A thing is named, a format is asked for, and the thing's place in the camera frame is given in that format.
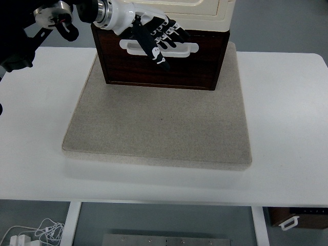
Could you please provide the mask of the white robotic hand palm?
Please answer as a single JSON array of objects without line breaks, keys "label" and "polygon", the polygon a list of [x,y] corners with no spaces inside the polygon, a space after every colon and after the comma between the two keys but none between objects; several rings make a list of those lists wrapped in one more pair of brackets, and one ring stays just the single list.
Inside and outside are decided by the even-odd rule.
[{"label": "white robotic hand palm", "polygon": [[142,25],[150,23],[155,28],[168,23],[168,17],[163,11],[139,3],[98,1],[97,11],[93,24],[104,30],[112,30],[116,35],[120,35],[132,27],[136,16],[141,18]]}]

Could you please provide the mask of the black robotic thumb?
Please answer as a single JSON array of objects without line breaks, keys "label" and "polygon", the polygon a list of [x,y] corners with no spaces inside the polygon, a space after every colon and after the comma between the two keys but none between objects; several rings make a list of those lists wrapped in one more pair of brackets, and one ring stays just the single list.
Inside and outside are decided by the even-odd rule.
[{"label": "black robotic thumb", "polygon": [[131,32],[134,38],[137,40],[145,54],[151,59],[154,63],[159,65],[165,71],[170,70],[170,65],[163,57],[158,45],[152,38],[150,32],[145,26],[141,23],[141,16],[136,15],[135,20],[132,23]]}]

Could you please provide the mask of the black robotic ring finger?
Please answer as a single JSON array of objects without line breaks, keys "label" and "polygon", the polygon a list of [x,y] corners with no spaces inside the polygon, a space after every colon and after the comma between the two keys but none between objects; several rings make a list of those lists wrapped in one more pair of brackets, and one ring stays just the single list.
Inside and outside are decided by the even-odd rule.
[{"label": "black robotic ring finger", "polygon": [[163,42],[184,43],[185,37],[185,30],[175,20],[167,17],[160,26],[160,40]]}]

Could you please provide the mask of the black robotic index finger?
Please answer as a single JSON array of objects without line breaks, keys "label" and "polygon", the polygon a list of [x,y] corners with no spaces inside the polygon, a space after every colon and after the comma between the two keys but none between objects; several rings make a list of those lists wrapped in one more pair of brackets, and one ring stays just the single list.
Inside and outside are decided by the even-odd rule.
[{"label": "black robotic index finger", "polygon": [[163,49],[167,49],[167,45],[165,44],[165,42],[163,41],[163,38],[162,38],[162,36],[163,36],[162,32],[154,30],[153,32],[151,32],[151,36],[157,45],[161,46]]}]

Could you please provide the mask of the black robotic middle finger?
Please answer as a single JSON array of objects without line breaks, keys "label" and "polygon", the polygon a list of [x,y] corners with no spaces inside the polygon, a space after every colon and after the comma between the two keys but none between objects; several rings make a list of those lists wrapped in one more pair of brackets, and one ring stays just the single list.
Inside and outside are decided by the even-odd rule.
[{"label": "black robotic middle finger", "polygon": [[172,47],[172,48],[176,48],[176,44],[174,43],[174,41],[171,38],[169,38],[169,36],[166,34],[167,29],[168,29],[168,22],[164,22],[159,27],[157,27],[155,30],[163,33],[162,38],[165,43],[170,45],[170,47]]}]

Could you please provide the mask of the black robotic little finger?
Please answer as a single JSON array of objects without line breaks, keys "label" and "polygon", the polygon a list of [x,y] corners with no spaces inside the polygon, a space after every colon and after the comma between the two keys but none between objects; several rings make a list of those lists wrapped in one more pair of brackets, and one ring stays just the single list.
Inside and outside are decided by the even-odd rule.
[{"label": "black robotic little finger", "polygon": [[188,40],[190,38],[189,33],[181,27],[181,25],[170,18],[167,17],[168,21],[168,29],[166,30],[166,34],[172,40]]}]

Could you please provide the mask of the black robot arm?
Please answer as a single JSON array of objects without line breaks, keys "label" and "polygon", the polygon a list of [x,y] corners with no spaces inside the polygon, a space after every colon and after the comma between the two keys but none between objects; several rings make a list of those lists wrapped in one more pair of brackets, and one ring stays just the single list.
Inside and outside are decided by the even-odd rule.
[{"label": "black robot arm", "polygon": [[79,19],[124,39],[136,40],[162,69],[170,66],[160,49],[176,48],[189,39],[187,31],[164,12],[123,1],[1,1],[1,67],[7,72],[33,66],[35,51],[56,30],[65,40],[79,36]]}]

